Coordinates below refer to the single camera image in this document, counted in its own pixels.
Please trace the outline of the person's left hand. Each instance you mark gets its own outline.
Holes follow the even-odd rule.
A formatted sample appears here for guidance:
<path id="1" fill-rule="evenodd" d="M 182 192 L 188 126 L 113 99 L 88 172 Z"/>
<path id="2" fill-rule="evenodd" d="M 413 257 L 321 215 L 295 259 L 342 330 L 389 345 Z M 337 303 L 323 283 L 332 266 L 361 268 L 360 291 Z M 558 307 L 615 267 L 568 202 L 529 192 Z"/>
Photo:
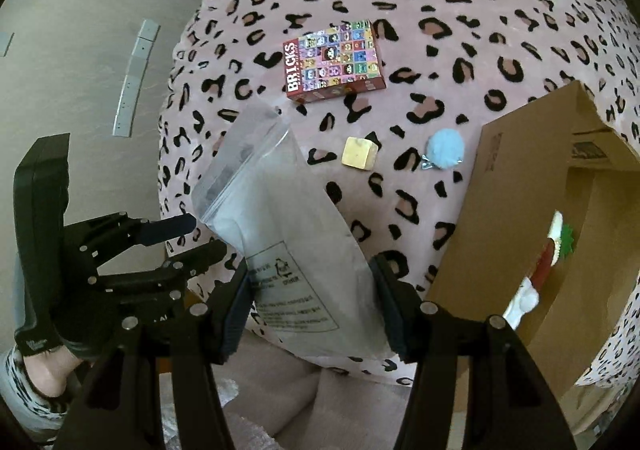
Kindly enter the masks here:
<path id="1" fill-rule="evenodd" d="M 74 398 L 80 389 L 77 371 L 93 366 L 65 346 L 23 358 L 27 377 L 37 394 L 44 399 Z"/>

